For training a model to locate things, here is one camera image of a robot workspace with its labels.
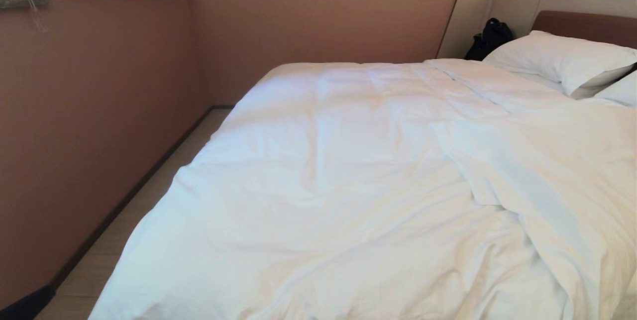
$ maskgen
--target headboard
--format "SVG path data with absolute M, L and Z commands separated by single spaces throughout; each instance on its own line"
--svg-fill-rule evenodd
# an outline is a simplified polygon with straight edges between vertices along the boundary
M 637 18 L 582 12 L 540 11 L 532 29 L 637 49 Z

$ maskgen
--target white pillow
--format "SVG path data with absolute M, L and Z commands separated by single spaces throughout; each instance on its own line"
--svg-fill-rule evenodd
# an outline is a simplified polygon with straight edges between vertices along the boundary
M 637 50 L 533 30 L 500 46 L 484 62 L 562 82 L 565 93 L 571 96 L 582 86 L 602 87 L 627 73 L 637 63 Z M 583 93 L 592 96 L 598 90 Z
M 637 71 L 612 84 L 601 93 L 595 95 L 594 98 L 637 107 Z

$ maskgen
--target bedsheet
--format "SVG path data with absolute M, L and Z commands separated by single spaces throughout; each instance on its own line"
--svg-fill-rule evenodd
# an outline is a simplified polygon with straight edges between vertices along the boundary
M 634 115 L 481 62 L 281 66 L 90 319 L 610 319 L 635 273 Z

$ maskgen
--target bed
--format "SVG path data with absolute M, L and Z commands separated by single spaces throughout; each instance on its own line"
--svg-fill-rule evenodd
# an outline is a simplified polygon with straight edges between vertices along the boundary
M 636 24 L 534 29 L 637 48 Z M 137 225 L 90 319 L 634 318 L 635 121 L 482 62 L 280 66 Z

